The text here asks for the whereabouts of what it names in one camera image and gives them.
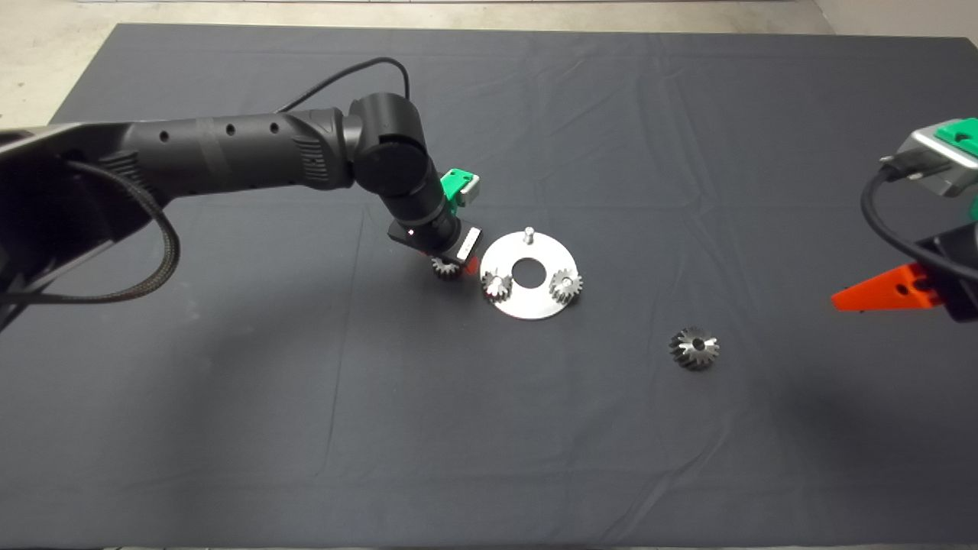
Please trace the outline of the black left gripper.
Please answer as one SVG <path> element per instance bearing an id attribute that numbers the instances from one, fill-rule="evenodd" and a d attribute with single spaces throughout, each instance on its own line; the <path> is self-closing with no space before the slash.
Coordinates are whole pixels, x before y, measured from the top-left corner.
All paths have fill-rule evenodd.
<path id="1" fill-rule="evenodd" d="M 412 248 L 444 264 L 462 266 L 465 276 L 477 276 L 480 260 L 474 257 L 482 229 L 458 217 L 437 217 L 426 224 L 409 225 L 394 220 L 387 234 L 402 246 Z"/>

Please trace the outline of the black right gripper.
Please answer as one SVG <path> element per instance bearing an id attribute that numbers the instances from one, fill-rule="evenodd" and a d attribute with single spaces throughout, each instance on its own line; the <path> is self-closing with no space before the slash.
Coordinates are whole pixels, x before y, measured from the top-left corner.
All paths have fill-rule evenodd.
<path id="1" fill-rule="evenodd" d="M 919 246 L 944 260 L 977 268 L 977 225 L 965 224 L 921 239 Z M 835 293 L 838 311 L 895 311 L 944 306 L 960 323 L 977 320 L 977 284 L 925 264 L 905 264 Z"/>

